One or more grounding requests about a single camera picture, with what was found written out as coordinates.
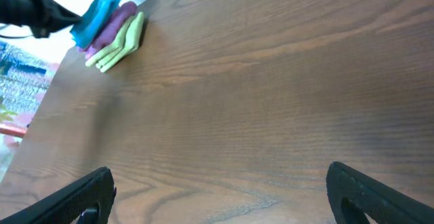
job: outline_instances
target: red object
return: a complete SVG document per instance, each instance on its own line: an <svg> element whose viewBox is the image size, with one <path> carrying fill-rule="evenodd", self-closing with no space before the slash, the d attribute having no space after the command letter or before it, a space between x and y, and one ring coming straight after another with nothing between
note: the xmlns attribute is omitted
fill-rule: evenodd
<svg viewBox="0 0 434 224"><path fill-rule="evenodd" d="M26 130L22 128L17 128L14 126L8 126L5 124L0 124L0 133L9 135L9 136L16 136L19 138L24 138L24 135L26 134Z"/></svg>

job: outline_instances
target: purple towel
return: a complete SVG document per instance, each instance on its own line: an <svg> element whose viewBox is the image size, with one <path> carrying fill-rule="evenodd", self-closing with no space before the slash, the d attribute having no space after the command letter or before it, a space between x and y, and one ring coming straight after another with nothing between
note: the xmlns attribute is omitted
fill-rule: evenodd
<svg viewBox="0 0 434 224"><path fill-rule="evenodd" d="M83 51L86 52L86 59L99 52L103 47L110 45L115 40L116 34L122 24L130 17L136 15L137 5L129 1L124 3L115 11L107 22L101 33L92 41L92 44Z"/></svg>

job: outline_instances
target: blue towel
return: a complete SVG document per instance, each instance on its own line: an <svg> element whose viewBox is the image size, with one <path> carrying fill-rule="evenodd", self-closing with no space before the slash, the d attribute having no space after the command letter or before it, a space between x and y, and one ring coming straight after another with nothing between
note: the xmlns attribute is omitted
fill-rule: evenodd
<svg viewBox="0 0 434 224"><path fill-rule="evenodd" d="M71 29L73 39L80 48L86 48L104 26L121 0L94 0L84 13L83 20Z"/></svg>

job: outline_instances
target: stack of folded cloths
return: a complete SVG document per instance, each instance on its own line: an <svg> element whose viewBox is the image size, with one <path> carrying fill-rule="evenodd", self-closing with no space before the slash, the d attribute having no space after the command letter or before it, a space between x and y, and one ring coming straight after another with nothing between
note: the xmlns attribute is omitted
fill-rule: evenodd
<svg viewBox="0 0 434 224"><path fill-rule="evenodd" d="M106 72L124 56L138 48L144 14L137 13L132 1L119 7L120 0L94 0L83 21L71 30L80 52L85 52L86 66Z"/></svg>

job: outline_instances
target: brown wooden surface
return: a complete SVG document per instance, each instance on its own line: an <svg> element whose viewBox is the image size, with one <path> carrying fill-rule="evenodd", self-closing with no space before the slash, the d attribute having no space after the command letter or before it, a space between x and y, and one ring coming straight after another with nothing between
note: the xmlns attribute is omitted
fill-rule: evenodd
<svg viewBox="0 0 434 224"><path fill-rule="evenodd" d="M107 74L68 52L0 217L99 166L110 223L333 223L333 161L434 206L433 4L149 0Z"/></svg>

